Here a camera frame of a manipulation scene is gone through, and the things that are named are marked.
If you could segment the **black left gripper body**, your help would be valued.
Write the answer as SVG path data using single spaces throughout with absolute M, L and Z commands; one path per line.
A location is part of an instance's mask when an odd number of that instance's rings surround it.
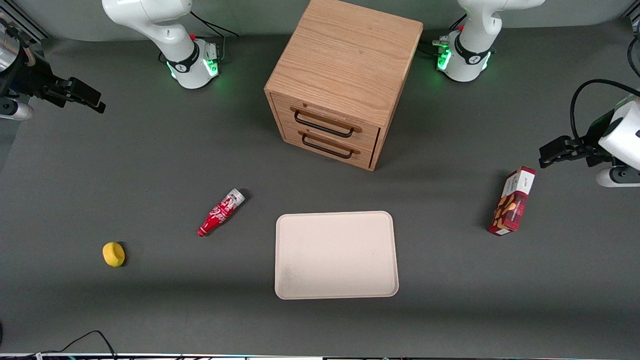
M 589 126 L 586 134 L 580 138 L 582 152 L 588 167 L 596 167 L 603 163 L 614 163 L 614 157 L 600 144 L 600 139 L 605 135 L 610 126 L 615 110 L 611 109 Z

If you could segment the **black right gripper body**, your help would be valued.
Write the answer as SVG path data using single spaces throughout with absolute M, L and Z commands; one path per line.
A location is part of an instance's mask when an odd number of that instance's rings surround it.
M 69 101 L 50 64 L 32 50 L 1 49 L 1 107 L 16 108 L 20 97 L 37 97 L 60 108 Z

